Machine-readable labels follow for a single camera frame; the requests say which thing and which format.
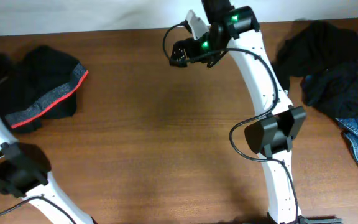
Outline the black pants with red waistband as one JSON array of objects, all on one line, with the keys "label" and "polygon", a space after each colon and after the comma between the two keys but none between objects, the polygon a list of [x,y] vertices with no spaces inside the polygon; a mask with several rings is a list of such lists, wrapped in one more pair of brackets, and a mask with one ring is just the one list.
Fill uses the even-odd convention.
[{"label": "black pants with red waistband", "polygon": [[10,131],[31,133],[43,119],[76,113],[76,91],[89,71],[81,62],[47,45],[36,47],[13,65],[0,84],[0,117]]}]

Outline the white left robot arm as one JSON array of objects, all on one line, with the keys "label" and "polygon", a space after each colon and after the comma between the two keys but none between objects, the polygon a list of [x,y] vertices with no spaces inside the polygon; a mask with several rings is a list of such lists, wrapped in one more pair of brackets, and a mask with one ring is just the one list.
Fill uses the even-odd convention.
[{"label": "white left robot arm", "polygon": [[47,45],[20,62],[0,53],[0,194],[33,205],[52,223],[94,219],[59,187],[41,148],[20,142],[15,133],[38,130],[43,119],[74,115],[76,91],[87,75],[77,58]]}]

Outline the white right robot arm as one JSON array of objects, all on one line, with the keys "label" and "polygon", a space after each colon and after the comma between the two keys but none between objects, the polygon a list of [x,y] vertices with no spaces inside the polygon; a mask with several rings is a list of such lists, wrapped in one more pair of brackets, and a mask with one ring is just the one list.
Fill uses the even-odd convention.
[{"label": "white right robot arm", "polygon": [[291,156],[295,140],[305,118],[303,107],[295,107],[285,93],[271,66],[260,30],[260,24],[249,6],[234,7],[229,1],[203,1],[208,22],[193,11],[179,23],[191,38],[173,45],[167,60],[171,66],[189,63],[216,65],[226,54],[235,61],[249,91],[254,117],[235,124],[241,126],[250,157],[237,146],[234,150],[245,159],[262,164],[268,192],[268,216],[272,223],[303,223],[291,173]]}]

